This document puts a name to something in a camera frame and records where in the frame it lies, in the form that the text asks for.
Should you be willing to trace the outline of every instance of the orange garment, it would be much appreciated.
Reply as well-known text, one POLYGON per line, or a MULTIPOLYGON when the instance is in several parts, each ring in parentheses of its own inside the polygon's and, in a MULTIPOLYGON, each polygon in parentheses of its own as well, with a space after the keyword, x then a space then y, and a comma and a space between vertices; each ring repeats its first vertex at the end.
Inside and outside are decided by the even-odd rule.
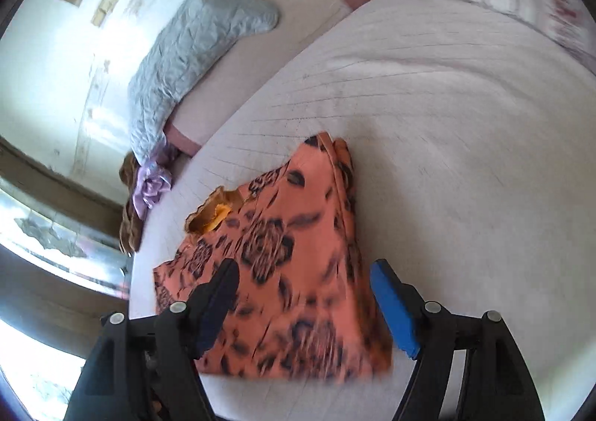
POLYGON ((154 269, 162 311, 208 282, 224 258, 238 262, 237 301, 198 371, 340 382, 387 371, 391 339, 355 242, 346 143, 312 136, 290 162, 238 190, 252 200, 215 230, 187 234, 154 269))

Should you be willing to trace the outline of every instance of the white wall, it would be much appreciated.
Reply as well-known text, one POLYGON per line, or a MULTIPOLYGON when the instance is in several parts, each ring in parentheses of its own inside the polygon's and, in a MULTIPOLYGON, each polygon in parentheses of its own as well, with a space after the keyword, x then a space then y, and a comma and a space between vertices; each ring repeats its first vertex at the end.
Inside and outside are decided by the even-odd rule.
POLYGON ((80 7, 25 0, 0 41, 0 135, 23 153, 123 203, 118 168, 127 148, 126 87, 157 33, 183 0, 155 0, 131 27, 120 0, 102 29, 91 24, 101 0, 80 7), (79 126, 96 65, 110 60, 102 111, 115 139, 87 137, 83 172, 73 174, 79 126))

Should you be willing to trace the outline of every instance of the purple satin cloth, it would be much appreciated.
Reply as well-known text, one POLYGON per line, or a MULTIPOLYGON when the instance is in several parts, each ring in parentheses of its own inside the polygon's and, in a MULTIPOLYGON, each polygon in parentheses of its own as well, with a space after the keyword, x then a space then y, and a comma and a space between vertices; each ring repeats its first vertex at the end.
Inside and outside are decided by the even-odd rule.
POLYGON ((159 202, 162 193, 172 188, 172 174, 165 166, 174 160, 175 156, 176 148, 169 145, 164 137, 136 174, 132 204, 143 221, 147 217, 148 209, 152 209, 159 202))

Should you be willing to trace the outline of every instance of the gray quilted blanket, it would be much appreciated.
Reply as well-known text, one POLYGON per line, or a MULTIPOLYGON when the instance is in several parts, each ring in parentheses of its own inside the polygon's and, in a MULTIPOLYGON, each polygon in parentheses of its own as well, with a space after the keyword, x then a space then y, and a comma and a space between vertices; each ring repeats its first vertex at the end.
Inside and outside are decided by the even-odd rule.
POLYGON ((264 0, 186 0, 159 33, 128 85, 132 151, 143 164, 183 97, 243 36, 277 24, 264 0))

